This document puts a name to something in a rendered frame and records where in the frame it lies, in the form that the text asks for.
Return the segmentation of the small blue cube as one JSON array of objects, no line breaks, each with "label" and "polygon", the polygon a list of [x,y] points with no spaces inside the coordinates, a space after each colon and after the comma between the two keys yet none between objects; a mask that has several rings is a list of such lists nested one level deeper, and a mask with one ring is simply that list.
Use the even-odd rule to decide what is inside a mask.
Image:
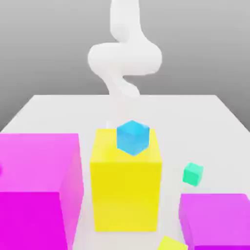
[{"label": "small blue cube", "polygon": [[136,156],[149,146],[150,128],[136,121],[128,121],[116,128],[117,148]]}]

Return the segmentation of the small green cube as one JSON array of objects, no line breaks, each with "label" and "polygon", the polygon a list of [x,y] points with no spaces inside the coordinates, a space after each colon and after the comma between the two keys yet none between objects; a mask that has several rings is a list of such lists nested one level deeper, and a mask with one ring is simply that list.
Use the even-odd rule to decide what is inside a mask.
[{"label": "small green cube", "polygon": [[184,169],[183,182],[194,187],[198,186],[203,176],[203,170],[203,166],[195,163],[188,163]]}]

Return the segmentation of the large yellow box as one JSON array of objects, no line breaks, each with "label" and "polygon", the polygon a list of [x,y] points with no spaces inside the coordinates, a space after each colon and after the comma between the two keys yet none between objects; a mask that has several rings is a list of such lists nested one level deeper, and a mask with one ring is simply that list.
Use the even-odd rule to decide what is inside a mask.
[{"label": "large yellow box", "polygon": [[155,130],[136,156],[116,147],[114,129],[97,129],[90,158],[95,231],[157,230],[162,159]]}]

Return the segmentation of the large magenta box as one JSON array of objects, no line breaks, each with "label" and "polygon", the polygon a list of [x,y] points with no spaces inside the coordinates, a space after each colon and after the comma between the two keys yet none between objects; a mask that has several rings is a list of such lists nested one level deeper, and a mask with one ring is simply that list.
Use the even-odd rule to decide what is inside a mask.
[{"label": "large magenta box", "polygon": [[82,201],[78,134],[0,134],[0,250],[73,250]]}]

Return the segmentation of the small yellow cube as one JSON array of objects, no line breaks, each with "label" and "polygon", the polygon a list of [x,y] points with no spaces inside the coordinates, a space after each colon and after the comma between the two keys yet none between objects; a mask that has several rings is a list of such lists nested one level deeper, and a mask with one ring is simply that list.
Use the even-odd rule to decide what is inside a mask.
[{"label": "small yellow cube", "polygon": [[188,246],[170,237],[164,236],[157,250],[188,250]]}]

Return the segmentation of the large purple box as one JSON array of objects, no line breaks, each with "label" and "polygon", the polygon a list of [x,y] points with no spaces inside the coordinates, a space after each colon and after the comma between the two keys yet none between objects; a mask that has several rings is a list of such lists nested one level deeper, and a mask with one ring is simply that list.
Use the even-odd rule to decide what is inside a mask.
[{"label": "large purple box", "polygon": [[183,193],[179,220],[188,250],[250,250],[250,199],[241,193]]}]

